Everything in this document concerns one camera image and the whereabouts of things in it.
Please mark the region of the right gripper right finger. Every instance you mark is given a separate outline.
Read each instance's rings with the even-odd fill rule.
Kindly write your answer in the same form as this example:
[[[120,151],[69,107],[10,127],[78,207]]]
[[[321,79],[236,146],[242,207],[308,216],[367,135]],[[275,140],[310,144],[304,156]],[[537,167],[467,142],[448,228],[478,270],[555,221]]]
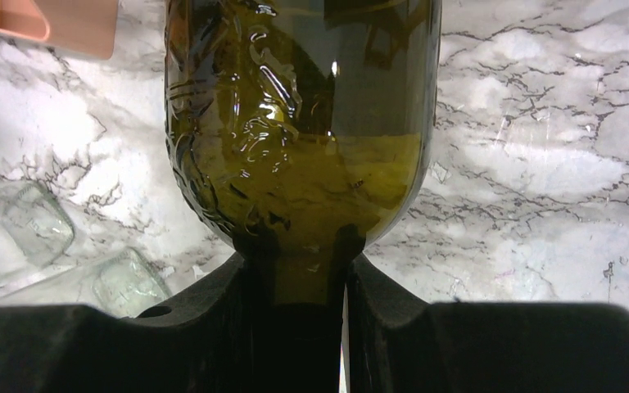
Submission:
[[[353,392],[629,392],[629,311],[429,304],[359,257],[347,279]]]

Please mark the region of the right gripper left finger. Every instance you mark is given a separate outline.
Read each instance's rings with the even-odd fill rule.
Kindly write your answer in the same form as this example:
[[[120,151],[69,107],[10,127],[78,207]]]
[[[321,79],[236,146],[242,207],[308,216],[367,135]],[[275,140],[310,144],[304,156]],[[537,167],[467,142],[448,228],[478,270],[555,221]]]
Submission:
[[[136,318],[0,307],[0,392],[335,392],[340,306],[265,308],[234,255]]]

